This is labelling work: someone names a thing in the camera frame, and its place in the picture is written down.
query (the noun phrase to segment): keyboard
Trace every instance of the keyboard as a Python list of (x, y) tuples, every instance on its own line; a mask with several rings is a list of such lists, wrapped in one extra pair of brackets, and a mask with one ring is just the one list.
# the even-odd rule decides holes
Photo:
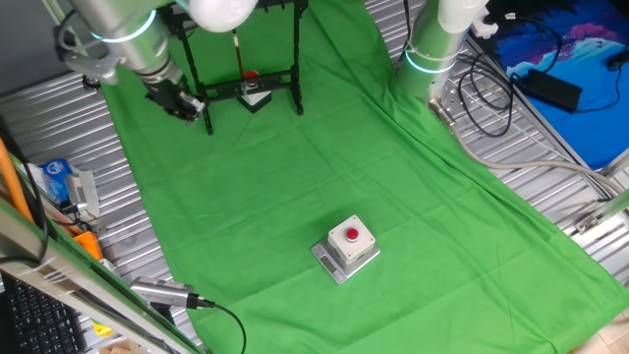
[(77, 331), (74, 310), (19, 279), (4, 273), (2, 279), (1, 327), (16, 353), (83, 353), (85, 344)]

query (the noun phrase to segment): emergency stop button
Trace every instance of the emergency stop button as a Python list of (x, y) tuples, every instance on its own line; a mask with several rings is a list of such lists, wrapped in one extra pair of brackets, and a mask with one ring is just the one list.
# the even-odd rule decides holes
[(345, 232), (345, 238), (349, 242), (356, 242), (358, 240), (358, 230), (355, 228), (350, 228)]

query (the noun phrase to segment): cable connector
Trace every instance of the cable connector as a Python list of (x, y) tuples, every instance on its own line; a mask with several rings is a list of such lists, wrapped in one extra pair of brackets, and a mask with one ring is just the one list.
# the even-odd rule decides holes
[(452, 118), (450, 112), (448, 112), (445, 107), (443, 107), (443, 104), (441, 104), (438, 98), (433, 98), (430, 100), (429, 110), (430, 112), (432, 112), (432, 114), (439, 118), (439, 121), (443, 125), (452, 128), (456, 124), (456, 121), (454, 120), (454, 118)]
[(202, 309), (206, 307), (214, 308), (216, 307), (216, 303), (213, 301), (205, 300), (203, 297), (199, 296), (199, 298), (197, 299), (197, 309)]

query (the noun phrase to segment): black metal frame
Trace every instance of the black metal frame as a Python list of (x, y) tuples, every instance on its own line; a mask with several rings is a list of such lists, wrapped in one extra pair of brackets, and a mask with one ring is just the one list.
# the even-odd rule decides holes
[[(184, 22), (190, 21), (188, 14), (175, 15), (171, 6), (166, 6), (159, 9), (162, 21), (168, 27), (170, 33), (181, 40), (186, 52), (186, 58), (188, 59), (188, 65), (195, 81), (195, 90), (197, 94), (206, 103), (206, 107), (203, 109), (203, 120), (205, 121), (205, 127), (208, 135), (213, 135), (211, 121), (209, 119), (209, 113), (207, 106), (211, 102), (217, 102), (225, 99), (236, 98), (244, 95), (243, 84), (257, 84), (256, 88), (248, 89), (247, 94), (253, 94), (263, 91), (272, 91), (277, 89), (290, 89), (297, 114), (299, 116), (304, 115), (304, 106), (302, 105), (302, 89), (300, 87), (299, 79), (299, 22), (304, 14), (304, 11), (308, 8), (309, 0), (259, 0), (257, 3), (258, 9), (263, 9), (268, 12), (270, 6), (281, 6), (282, 10), (285, 9), (285, 4), (294, 3), (294, 22), (293, 22), (293, 65), (289, 70), (280, 72), (260, 75), (251, 79), (234, 80), (225, 83), (205, 85), (199, 80), (199, 73), (197, 72), (197, 66), (195, 66), (195, 59), (193, 52), (188, 42), (186, 35), (187, 30), (193, 30), (196, 26), (189, 28), (184, 27)], [(285, 77), (290, 77), (289, 81), (283, 81)], [(215, 93), (212, 96), (208, 96), (209, 92)]]

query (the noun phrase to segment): white box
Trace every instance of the white box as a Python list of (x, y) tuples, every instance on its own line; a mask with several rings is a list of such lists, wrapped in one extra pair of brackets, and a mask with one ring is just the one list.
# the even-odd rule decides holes
[[(347, 236), (351, 229), (358, 231), (356, 240), (350, 240)], [(327, 234), (327, 242), (345, 265), (352, 264), (375, 245), (372, 233), (356, 215), (331, 229)]]

